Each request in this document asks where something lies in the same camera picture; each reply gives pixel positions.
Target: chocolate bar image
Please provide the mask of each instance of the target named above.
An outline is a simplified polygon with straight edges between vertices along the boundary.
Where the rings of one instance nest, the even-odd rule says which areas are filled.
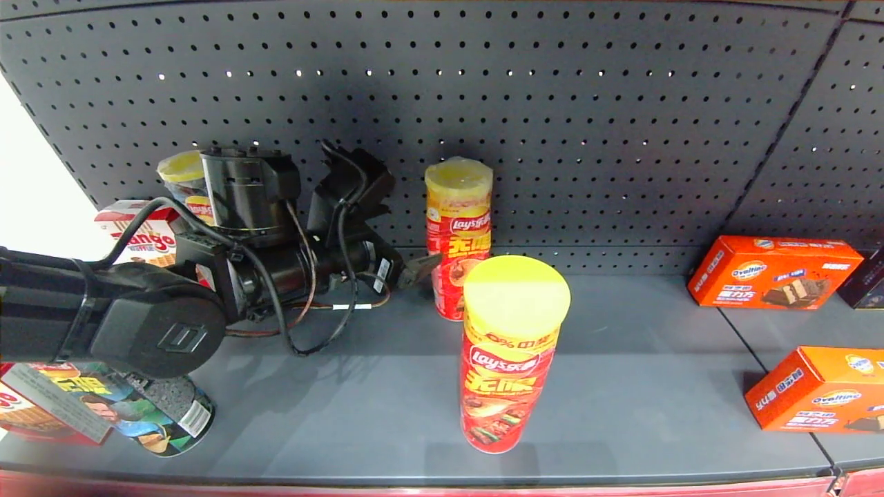
[[[828,279],[795,279],[782,287],[771,288],[761,301],[788,309],[803,309],[813,305],[828,289]]]
[[[844,427],[858,432],[884,432],[884,416],[862,417]]]

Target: robotic arm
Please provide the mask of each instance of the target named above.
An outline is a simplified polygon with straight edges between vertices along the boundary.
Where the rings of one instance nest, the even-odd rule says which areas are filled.
[[[366,224],[389,212],[381,202],[395,179],[361,149],[323,144],[329,174],[311,200],[303,230],[293,208],[298,169],[278,150],[213,148],[202,153],[217,226],[185,206],[157,198],[142,209],[101,261],[39,256],[0,248],[0,331],[6,362],[102,361],[152,378],[182,376],[205,363],[227,326],[275,315],[286,336],[285,308],[349,282],[353,297],[324,348],[352,313],[357,279],[368,273],[381,293],[415,284],[438,264],[406,264]],[[176,264],[114,265],[151,212],[172,207],[190,229],[177,234]],[[204,277],[212,289],[196,281]]]

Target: yellow lid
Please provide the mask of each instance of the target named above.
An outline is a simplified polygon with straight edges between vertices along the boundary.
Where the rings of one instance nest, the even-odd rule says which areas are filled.
[[[571,291],[546,263],[497,256],[469,272],[463,301],[476,328],[514,340],[534,340],[561,325],[571,305]]]
[[[428,167],[423,177],[435,194],[455,199],[483,197],[491,192],[494,171],[481,162],[452,157]]]
[[[183,183],[185,181],[200,180],[205,177],[202,171],[202,159],[199,150],[188,150],[160,161],[156,173],[163,181],[169,183]]]

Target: black wire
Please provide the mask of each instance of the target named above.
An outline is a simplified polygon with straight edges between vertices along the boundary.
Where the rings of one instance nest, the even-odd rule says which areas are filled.
[[[338,152],[334,146],[328,142],[323,141],[322,143],[323,150],[325,150],[328,154],[335,156],[336,158],[350,164],[359,173],[360,178],[360,186],[357,188],[347,199],[342,199],[341,202],[335,206],[335,211],[339,213],[338,215],[338,246],[340,247],[340,254],[344,257],[344,266],[347,269],[347,278],[350,280],[350,288],[351,288],[351,300],[350,305],[347,307],[347,310],[344,312],[344,316],[341,317],[341,320],[338,322],[338,325],[335,327],[334,331],[326,338],[321,341],[318,345],[309,348],[307,350],[298,349],[294,343],[292,342],[291,330],[286,330],[286,341],[288,342],[288,346],[292,349],[292,351],[299,356],[309,356],[311,354],[315,354],[320,350],[328,347],[335,339],[337,339],[341,332],[344,331],[344,327],[347,326],[347,322],[350,320],[350,316],[353,315],[353,311],[356,309],[356,303],[359,301],[359,281],[356,279],[356,271],[353,269],[353,261],[350,260],[350,255],[347,253],[347,244],[345,243],[344,237],[344,222],[347,219],[347,214],[349,214],[350,210],[353,209],[354,202],[358,201],[362,198],[362,194],[365,193],[365,190],[369,187],[369,176],[368,174],[362,170],[361,167],[357,163],[353,161],[350,157],[345,156]]]
[[[273,302],[273,309],[276,311],[277,319],[279,321],[279,329],[285,330],[286,326],[286,315],[282,310],[282,304],[279,301],[279,293],[277,293],[276,283],[273,282],[273,277],[267,271],[267,268],[264,267],[264,263],[261,262],[261,259],[258,255],[252,251],[251,248],[246,247],[245,245],[240,244],[236,240],[221,234],[213,230],[209,225],[202,221],[202,219],[198,218],[193,212],[191,212],[184,204],[178,202],[177,200],[171,199],[169,197],[157,197],[154,200],[150,201],[147,205],[144,206],[141,210],[139,210],[138,214],[132,219],[132,222],[126,229],[123,231],[123,234],[120,235],[119,240],[117,240],[117,244],[114,245],[114,248],[110,251],[110,253],[100,261],[94,261],[92,263],[88,263],[90,267],[94,270],[105,270],[110,268],[119,258],[120,254],[123,253],[123,249],[126,248],[129,241],[135,235],[141,225],[144,224],[145,221],[153,214],[157,209],[161,207],[171,207],[178,214],[180,214],[181,218],[184,219],[190,226],[192,226],[195,230],[205,233],[211,239],[226,245],[230,249],[235,249],[241,251],[249,261],[255,266],[258,272],[261,274],[261,279],[264,280],[264,283],[267,285],[267,290],[271,294],[271,301]]]

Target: tango wafer box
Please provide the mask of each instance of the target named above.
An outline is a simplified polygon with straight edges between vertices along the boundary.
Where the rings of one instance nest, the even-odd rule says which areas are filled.
[[[57,364],[68,371],[68,364]],[[101,445],[111,426],[24,363],[0,364],[0,428],[27,440]]]
[[[862,261],[844,241],[722,235],[688,289],[705,306],[815,310]]]
[[[763,430],[884,433],[884,350],[799,347],[746,403]]]
[[[101,210],[95,216],[99,227],[118,240],[146,200],[120,200]],[[148,217],[117,260],[122,263],[147,263],[160,267],[175,264],[175,233],[187,227],[187,222],[171,207],[157,209]]]

